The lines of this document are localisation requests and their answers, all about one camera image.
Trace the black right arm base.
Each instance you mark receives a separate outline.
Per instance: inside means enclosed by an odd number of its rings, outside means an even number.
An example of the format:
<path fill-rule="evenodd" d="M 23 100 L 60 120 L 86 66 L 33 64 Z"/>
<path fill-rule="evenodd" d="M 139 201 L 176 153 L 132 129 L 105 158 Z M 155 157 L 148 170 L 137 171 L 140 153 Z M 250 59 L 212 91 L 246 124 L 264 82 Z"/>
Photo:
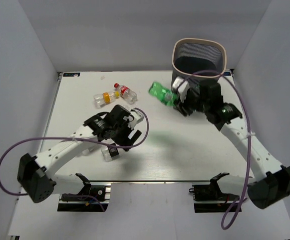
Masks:
<path fill-rule="evenodd" d="M 193 183 L 189 194 L 193 196 L 195 213 L 224 213 L 234 200 L 239 200 L 239 178 L 222 172 L 209 181 Z"/>

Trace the black label clear bottle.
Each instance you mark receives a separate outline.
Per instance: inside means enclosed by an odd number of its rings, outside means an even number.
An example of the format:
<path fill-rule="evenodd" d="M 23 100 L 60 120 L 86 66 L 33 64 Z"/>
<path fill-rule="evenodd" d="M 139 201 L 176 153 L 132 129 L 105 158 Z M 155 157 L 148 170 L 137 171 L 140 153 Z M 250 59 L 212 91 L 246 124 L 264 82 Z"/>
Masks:
<path fill-rule="evenodd" d="M 120 158 L 120 153 L 117 148 L 103 147 L 101 152 L 106 162 L 111 162 Z"/>

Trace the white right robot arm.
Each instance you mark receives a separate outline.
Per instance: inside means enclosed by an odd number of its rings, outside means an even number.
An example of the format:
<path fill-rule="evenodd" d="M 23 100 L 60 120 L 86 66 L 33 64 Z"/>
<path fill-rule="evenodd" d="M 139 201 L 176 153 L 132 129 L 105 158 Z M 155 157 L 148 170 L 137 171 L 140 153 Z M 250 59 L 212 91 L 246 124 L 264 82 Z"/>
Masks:
<path fill-rule="evenodd" d="M 171 91 L 177 95 L 175 108 L 184 116 L 193 112 L 204 113 L 207 120 L 223 134 L 247 162 L 253 178 L 245 180 L 222 173 L 210 180 L 211 195 L 220 200 L 227 194 L 248 198 L 260 209 L 290 195 L 290 166 L 277 160 L 251 132 L 247 115 L 232 103 L 224 102 L 217 80 L 204 80 L 198 88 L 189 86 L 187 80 L 176 78 Z"/>

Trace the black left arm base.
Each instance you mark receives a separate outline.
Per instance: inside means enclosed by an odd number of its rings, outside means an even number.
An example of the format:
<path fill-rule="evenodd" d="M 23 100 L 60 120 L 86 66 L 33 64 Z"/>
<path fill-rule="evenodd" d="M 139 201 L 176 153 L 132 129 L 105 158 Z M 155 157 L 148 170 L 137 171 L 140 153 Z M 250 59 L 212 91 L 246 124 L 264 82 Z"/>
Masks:
<path fill-rule="evenodd" d="M 78 194 L 61 194 L 58 201 L 58 212 L 102 213 L 109 205 L 111 183 L 91 182 Z"/>

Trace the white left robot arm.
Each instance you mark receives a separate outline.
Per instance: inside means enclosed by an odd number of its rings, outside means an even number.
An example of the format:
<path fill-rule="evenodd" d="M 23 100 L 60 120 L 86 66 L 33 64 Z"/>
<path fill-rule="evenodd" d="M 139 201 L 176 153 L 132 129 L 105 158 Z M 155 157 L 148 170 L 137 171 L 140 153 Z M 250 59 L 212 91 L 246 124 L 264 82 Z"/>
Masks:
<path fill-rule="evenodd" d="M 127 110 L 117 104 L 110 112 L 98 113 L 87 119 L 71 136 L 34 156 L 26 153 L 20 158 L 17 180 L 34 203 L 52 194 L 67 194 L 84 200 L 90 195 L 90 181 L 80 173 L 59 175 L 57 171 L 83 151 L 96 145 L 129 151 L 135 147 L 142 132 L 137 124 L 147 120 L 145 113 Z"/>

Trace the green bottle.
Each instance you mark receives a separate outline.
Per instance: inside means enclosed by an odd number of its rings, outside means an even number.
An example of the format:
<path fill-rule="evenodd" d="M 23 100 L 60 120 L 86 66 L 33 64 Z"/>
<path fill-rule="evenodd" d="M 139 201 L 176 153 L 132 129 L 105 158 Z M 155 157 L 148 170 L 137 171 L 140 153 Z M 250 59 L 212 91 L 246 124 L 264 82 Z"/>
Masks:
<path fill-rule="evenodd" d="M 149 95 L 157 98 L 161 103 L 166 106 L 174 107 L 175 100 L 178 99 L 177 94 L 173 93 L 170 89 L 164 87 L 159 82 L 153 82 L 148 90 Z"/>

